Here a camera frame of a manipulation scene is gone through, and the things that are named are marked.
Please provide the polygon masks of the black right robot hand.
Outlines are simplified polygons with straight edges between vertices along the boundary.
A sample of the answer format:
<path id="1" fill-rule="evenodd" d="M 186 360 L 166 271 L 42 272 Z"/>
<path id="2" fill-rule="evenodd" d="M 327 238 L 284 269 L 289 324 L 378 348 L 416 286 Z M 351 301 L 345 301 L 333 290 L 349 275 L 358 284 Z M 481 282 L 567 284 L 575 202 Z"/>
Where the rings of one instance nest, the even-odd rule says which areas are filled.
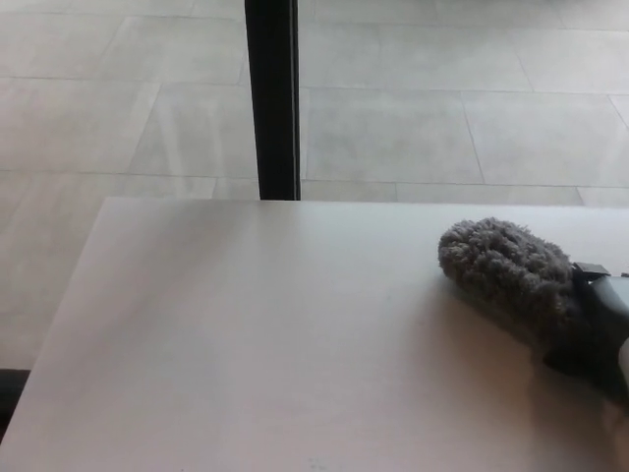
<path id="1" fill-rule="evenodd" d="M 569 308 L 585 323 L 576 339 L 565 338 L 543 355 L 563 375 L 588 382 L 609 400 L 628 406 L 628 275 L 602 265 L 574 263 Z"/>

